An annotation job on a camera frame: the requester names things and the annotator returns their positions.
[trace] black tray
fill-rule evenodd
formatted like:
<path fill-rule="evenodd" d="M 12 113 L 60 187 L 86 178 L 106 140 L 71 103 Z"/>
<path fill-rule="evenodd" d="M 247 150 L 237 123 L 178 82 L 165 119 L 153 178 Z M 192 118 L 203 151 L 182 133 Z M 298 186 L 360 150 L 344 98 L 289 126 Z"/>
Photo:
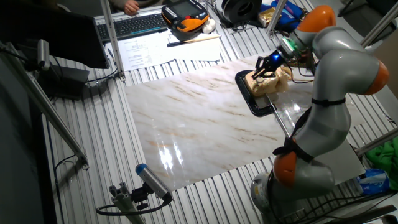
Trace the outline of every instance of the black tray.
<path fill-rule="evenodd" d="M 249 73 L 252 72 L 251 70 L 244 70 L 240 71 L 235 76 L 236 84 L 238 85 L 239 90 L 241 90 L 242 96 L 246 103 L 249 106 L 249 109 L 252 114 L 257 117 L 263 117 L 265 115 L 269 115 L 274 113 L 274 106 L 269 105 L 264 108 L 258 107 L 254 97 L 250 94 L 249 90 L 247 89 L 246 85 L 244 84 L 244 77 Z"/>

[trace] orange handheld device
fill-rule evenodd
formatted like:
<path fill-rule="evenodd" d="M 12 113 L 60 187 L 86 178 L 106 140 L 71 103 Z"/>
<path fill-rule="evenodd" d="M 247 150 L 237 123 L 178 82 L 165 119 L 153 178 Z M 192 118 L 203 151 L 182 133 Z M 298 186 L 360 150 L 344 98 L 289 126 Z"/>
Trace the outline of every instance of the orange handheld device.
<path fill-rule="evenodd" d="M 179 0 L 162 8 L 162 16 L 171 29 L 196 32 L 209 18 L 207 10 L 195 0 Z"/>

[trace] paper document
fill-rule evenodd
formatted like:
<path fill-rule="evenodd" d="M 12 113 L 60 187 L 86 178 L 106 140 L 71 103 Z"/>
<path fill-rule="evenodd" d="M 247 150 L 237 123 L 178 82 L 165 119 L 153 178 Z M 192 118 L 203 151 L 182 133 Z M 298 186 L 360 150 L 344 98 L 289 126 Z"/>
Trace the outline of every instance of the paper document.
<path fill-rule="evenodd" d="M 195 39 L 201 39 L 215 34 L 200 34 Z M 167 63 L 174 59 L 201 60 L 215 62 L 220 60 L 220 38 L 203 40 L 176 47 L 167 47 L 168 43 L 179 40 L 170 31 L 144 35 L 127 40 L 118 41 L 120 56 L 124 71 L 151 67 Z M 105 53 L 114 62 L 114 55 L 110 43 L 105 45 Z"/>
<path fill-rule="evenodd" d="M 202 39 L 216 34 L 199 34 L 195 39 Z M 169 43 L 179 42 L 172 34 L 169 35 Z M 201 60 L 215 62 L 220 60 L 220 38 L 203 40 L 196 43 L 183 44 L 176 47 L 169 47 L 173 52 L 174 59 Z"/>
<path fill-rule="evenodd" d="M 174 58 L 167 52 L 166 32 L 118 41 L 124 71 L 150 67 Z"/>

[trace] pen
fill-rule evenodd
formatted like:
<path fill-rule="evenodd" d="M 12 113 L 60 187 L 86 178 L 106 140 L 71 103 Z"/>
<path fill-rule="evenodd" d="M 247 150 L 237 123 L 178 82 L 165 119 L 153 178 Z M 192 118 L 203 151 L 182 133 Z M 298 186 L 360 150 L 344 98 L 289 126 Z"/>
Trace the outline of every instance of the pen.
<path fill-rule="evenodd" d="M 183 45 L 183 44 L 196 43 L 199 41 L 211 40 L 211 39 L 220 38 L 220 37 L 221 37 L 220 35 L 213 35 L 211 37 L 204 37 L 201 39 L 193 39 L 193 40 L 186 40 L 186 41 L 181 41 L 181 42 L 168 43 L 167 47 L 175 47 L 175 46 L 179 46 L 179 45 Z"/>

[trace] cable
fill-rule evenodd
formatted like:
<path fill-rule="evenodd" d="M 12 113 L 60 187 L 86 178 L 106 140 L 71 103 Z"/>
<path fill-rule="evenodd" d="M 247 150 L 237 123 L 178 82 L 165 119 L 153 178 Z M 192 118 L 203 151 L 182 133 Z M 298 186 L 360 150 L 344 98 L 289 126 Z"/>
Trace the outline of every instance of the cable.
<path fill-rule="evenodd" d="M 158 206 L 156 208 L 151 208 L 151 209 L 139 211 L 139 212 L 103 212 L 103 211 L 101 211 L 106 208 L 114 208 L 114 207 L 116 207 L 115 205 L 105 205 L 105 206 L 96 208 L 95 212 L 100 215 L 107 215 L 107 216 L 142 215 L 142 214 L 147 214 L 150 212 L 156 212 L 156 211 L 160 210 L 161 208 L 163 208 L 164 206 L 168 205 L 170 202 L 171 201 L 163 202 L 160 206 Z"/>
<path fill-rule="evenodd" d="M 385 200 L 391 198 L 391 197 L 394 196 L 396 193 L 397 193 L 397 192 L 394 192 L 394 194 L 392 194 L 392 195 L 390 195 L 390 196 L 384 198 L 383 200 L 381 200 L 381 201 L 378 202 L 377 204 L 373 205 L 371 208 L 367 209 L 365 212 L 362 212 L 362 213 L 360 213 L 360 214 L 358 214 L 358 215 L 362 215 L 362 214 L 364 214 L 364 213 L 366 213 L 366 212 L 372 210 L 374 207 L 378 206 L 378 205 L 379 205 L 380 203 L 382 203 L 383 201 L 385 201 Z M 334 209 L 330 210 L 329 212 L 326 212 L 326 213 L 324 213 L 324 214 L 322 214 L 322 215 L 315 216 L 315 217 L 313 217 L 313 218 L 308 218 L 308 219 L 303 220 L 303 218 L 305 218 L 305 217 L 307 216 L 307 214 L 306 214 L 305 217 L 302 217 L 301 219 L 299 219 L 299 220 L 293 222 L 292 224 L 296 224 L 296 223 L 300 223 L 300 222 L 305 222 L 305 221 L 309 221 L 309 222 L 306 222 L 305 224 L 310 224 L 310 223 L 313 223 L 313 222 L 315 222 L 315 221 L 317 221 L 317 220 L 319 220 L 320 218 L 323 218 L 323 217 L 327 217 L 327 218 L 338 218 L 338 217 L 329 216 L 328 214 L 331 213 L 331 212 L 334 212 L 335 210 L 341 209 L 341 208 L 343 208 L 343 207 L 345 207 L 345 206 L 352 205 L 352 204 L 354 204 L 354 203 L 367 202 L 367 201 L 370 201 L 370 200 L 374 200 L 374 199 L 376 199 L 376 198 L 379 198 L 380 194 L 375 194 L 375 195 L 371 195 L 371 196 L 364 196 L 364 198 L 362 198 L 362 199 L 355 200 L 355 201 L 349 202 L 349 203 L 347 203 L 347 204 L 344 204 L 344 205 L 342 205 L 342 206 L 336 207 L 336 208 L 334 208 Z M 350 218 L 351 218 L 351 217 L 338 218 L 338 219 L 346 220 L 346 219 L 350 219 Z"/>
<path fill-rule="evenodd" d="M 291 67 L 288 63 L 286 63 L 286 66 L 288 66 L 288 68 L 290 69 L 290 72 L 292 73 L 292 81 L 293 81 L 294 83 L 296 83 L 296 84 L 303 84 L 303 83 L 310 83 L 310 82 L 313 82 L 313 80 L 302 81 L 302 82 L 297 82 L 297 81 L 295 81 L 295 80 L 293 79 L 293 70 L 292 70 L 292 67 Z"/>
<path fill-rule="evenodd" d="M 58 167 L 59 165 L 61 165 L 61 163 L 62 163 L 63 161 L 65 161 L 65 160 L 67 160 L 67 159 L 70 159 L 70 158 L 72 158 L 73 156 L 76 156 L 76 154 L 74 154 L 74 155 L 72 155 L 72 156 L 70 156 L 70 157 L 66 157 L 66 158 L 62 159 L 62 160 L 55 166 L 54 171 L 57 170 L 57 167 Z"/>
<path fill-rule="evenodd" d="M 94 82 L 94 81 L 99 81 L 99 80 L 102 80 L 102 79 L 106 79 L 106 78 L 110 77 L 111 75 L 114 75 L 117 71 L 118 71 L 118 69 L 115 69 L 114 72 L 110 73 L 110 74 L 107 75 L 107 76 L 104 76 L 104 77 L 102 77 L 102 78 L 96 78 L 96 79 L 93 79 L 93 80 L 88 80 L 88 81 L 86 81 L 86 83 Z"/>
<path fill-rule="evenodd" d="M 24 57 L 22 57 L 22 56 L 20 56 L 18 54 L 15 54 L 14 52 L 11 52 L 11 51 L 7 50 L 5 47 L 0 47 L 0 53 L 6 53 L 6 54 L 9 54 L 9 55 L 12 55 L 12 56 L 24 61 L 26 64 L 29 64 L 29 66 L 31 66 L 31 68 L 34 68 L 35 70 L 41 70 L 42 69 L 42 67 L 40 67 L 36 63 L 31 62 L 30 60 L 28 60 L 28 59 L 26 59 L 26 58 L 24 58 Z"/>
<path fill-rule="evenodd" d="M 272 206 L 272 182 L 274 181 L 274 170 L 272 169 L 268 175 L 267 181 L 267 195 L 268 195 L 268 202 L 269 208 L 271 209 L 272 214 L 274 215 L 276 222 L 279 224 L 283 224 L 282 220 L 276 215 L 274 207 Z"/>
<path fill-rule="evenodd" d="M 9 50 L 6 50 L 4 47 L 0 47 L 0 53 L 2 53 L 2 52 L 7 53 L 7 54 L 9 54 L 9 55 L 12 55 L 12 56 L 14 56 L 14 57 L 17 57 L 17 58 L 19 58 L 19 59 L 21 59 L 21 60 L 23 60 L 23 61 L 25 61 L 25 62 L 27 62 L 27 63 L 30 63 L 30 61 L 27 60 L 26 58 L 21 57 L 21 56 L 19 56 L 18 54 L 15 54 L 15 53 L 13 53 L 13 52 L 11 52 L 11 51 L 9 51 Z"/>

